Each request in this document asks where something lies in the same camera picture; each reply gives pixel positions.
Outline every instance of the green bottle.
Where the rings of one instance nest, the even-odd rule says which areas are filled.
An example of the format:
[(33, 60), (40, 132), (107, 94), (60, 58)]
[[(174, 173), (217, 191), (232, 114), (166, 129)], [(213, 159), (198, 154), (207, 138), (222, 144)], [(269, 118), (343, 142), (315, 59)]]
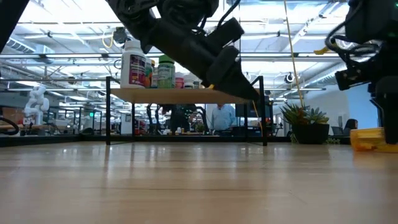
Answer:
[(157, 67), (157, 87), (174, 88), (175, 86), (175, 66), (174, 60), (167, 55), (159, 57)]

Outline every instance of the black pot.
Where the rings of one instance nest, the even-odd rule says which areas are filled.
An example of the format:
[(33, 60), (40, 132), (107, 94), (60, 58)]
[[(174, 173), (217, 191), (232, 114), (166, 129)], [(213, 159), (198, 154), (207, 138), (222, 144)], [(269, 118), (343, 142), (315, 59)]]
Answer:
[(300, 144), (323, 144), (329, 137), (329, 124), (296, 124), (292, 131)]

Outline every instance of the wooden floor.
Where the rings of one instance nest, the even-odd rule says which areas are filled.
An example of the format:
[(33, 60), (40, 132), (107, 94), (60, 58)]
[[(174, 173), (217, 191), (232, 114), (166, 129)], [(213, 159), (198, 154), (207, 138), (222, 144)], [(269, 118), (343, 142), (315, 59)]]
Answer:
[(398, 155), (348, 146), (0, 148), (0, 223), (398, 223)]

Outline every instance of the blue shirt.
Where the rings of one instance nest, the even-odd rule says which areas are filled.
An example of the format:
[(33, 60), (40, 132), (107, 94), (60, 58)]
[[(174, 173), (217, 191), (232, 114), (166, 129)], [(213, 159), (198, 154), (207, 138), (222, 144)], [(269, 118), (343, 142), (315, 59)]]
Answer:
[(224, 131), (229, 129), (235, 121), (235, 109), (231, 105), (216, 107), (211, 114), (210, 129)]

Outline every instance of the chair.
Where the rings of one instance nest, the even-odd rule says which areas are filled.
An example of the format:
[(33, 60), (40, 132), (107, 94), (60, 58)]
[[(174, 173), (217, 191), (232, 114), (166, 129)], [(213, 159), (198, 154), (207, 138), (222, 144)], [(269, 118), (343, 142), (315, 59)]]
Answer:
[(341, 127), (331, 127), (334, 136), (343, 136), (343, 128)]

